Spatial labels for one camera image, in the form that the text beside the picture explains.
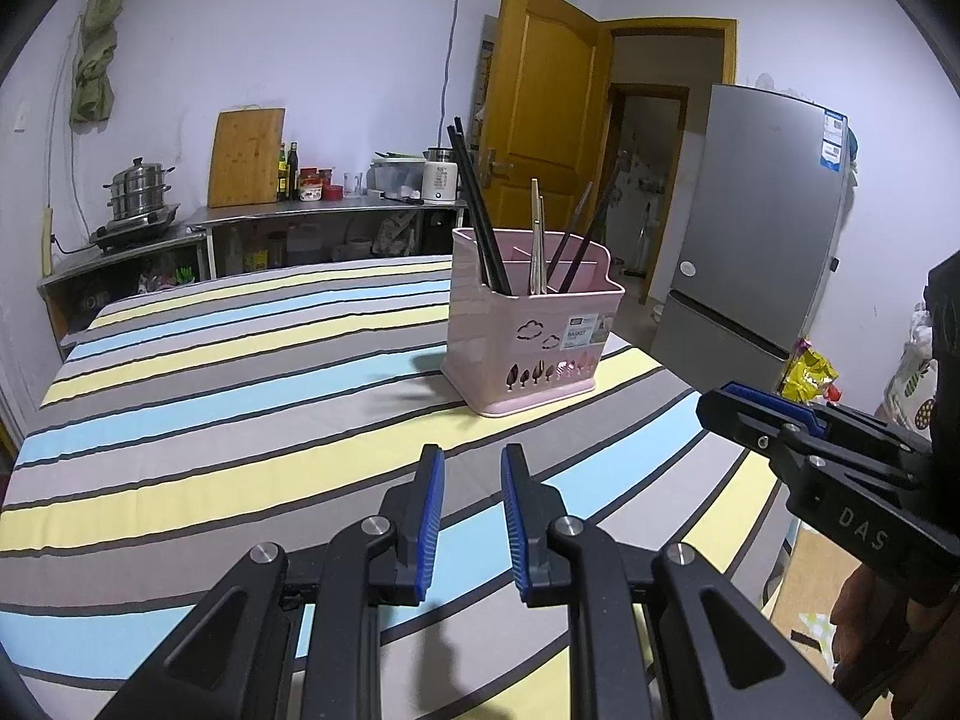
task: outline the wall switch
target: wall switch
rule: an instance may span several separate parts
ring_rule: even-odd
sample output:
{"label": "wall switch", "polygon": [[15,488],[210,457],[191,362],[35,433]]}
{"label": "wall switch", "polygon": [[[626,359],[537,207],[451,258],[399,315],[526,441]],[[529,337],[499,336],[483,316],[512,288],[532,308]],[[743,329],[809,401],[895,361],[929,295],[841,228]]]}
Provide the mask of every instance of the wall switch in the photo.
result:
{"label": "wall switch", "polygon": [[30,113],[30,103],[27,100],[21,100],[20,105],[16,106],[16,121],[13,123],[14,132],[27,131],[27,115]]}

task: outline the silver bolt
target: silver bolt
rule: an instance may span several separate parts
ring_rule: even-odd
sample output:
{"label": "silver bolt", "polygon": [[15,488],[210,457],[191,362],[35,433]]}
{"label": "silver bolt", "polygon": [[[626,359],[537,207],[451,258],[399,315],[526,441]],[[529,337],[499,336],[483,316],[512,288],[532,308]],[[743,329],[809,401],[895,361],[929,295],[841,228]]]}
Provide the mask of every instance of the silver bolt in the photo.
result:
{"label": "silver bolt", "polygon": [[280,555],[280,547],[272,541],[264,541],[250,551],[250,559],[259,563],[273,562],[277,559],[277,555]]}
{"label": "silver bolt", "polygon": [[361,522],[360,530],[366,533],[367,536],[383,536],[384,533],[390,530],[390,520],[376,514],[375,517],[367,517],[367,519]]}
{"label": "silver bolt", "polygon": [[553,527],[564,536],[579,536],[584,531],[584,522],[577,517],[557,517]]}
{"label": "silver bolt", "polygon": [[666,557],[677,565],[690,565],[697,557],[697,551],[689,544],[670,544],[666,548]]}

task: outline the yellow plastic bag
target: yellow plastic bag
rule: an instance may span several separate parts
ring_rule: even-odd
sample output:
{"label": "yellow plastic bag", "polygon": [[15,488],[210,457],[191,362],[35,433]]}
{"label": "yellow plastic bag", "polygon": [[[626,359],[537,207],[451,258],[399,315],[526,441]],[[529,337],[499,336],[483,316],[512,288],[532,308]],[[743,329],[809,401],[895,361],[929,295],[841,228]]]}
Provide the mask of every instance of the yellow plastic bag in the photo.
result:
{"label": "yellow plastic bag", "polygon": [[808,403],[826,391],[839,375],[830,360],[808,346],[790,365],[781,395],[796,403]]}

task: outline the utensil holder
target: utensil holder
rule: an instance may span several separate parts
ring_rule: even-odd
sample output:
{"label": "utensil holder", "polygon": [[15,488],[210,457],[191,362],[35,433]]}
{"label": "utensil holder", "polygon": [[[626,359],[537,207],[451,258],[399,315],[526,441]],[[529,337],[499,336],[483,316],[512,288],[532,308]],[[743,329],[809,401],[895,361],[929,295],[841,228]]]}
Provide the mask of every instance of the utensil holder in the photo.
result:
{"label": "utensil holder", "polygon": [[[623,296],[610,279],[610,252],[592,242],[570,292],[561,295],[556,288],[582,240],[570,236],[546,295],[527,295],[533,233],[494,234],[514,296],[481,282],[474,232],[455,229],[443,374],[482,416],[506,416],[591,391]],[[562,237],[544,234],[546,262]]]}

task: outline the gray refrigerator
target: gray refrigerator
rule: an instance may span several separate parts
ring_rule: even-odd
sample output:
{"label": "gray refrigerator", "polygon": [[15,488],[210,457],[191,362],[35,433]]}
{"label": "gray refrigerator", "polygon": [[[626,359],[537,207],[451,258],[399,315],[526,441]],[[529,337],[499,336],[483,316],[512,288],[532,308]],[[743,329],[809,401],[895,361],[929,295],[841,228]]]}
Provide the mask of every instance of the gray refrigerator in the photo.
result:
{"label": "gray refrigerator", "polygon": [[717,84],[680,259],[652,355],[699,391],[772,391],[808,333],[834,254],[847,119]]}

